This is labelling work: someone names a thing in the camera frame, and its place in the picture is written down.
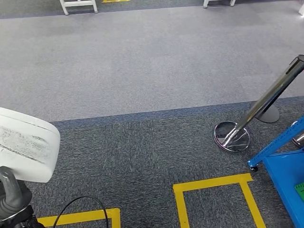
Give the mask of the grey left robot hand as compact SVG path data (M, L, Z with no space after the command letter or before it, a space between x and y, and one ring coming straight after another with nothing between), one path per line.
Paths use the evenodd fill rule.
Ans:
M0 219L6 220L27 207L32 192L23 180L17 180L10 168L1 166L0 180L4 191L0 194Z

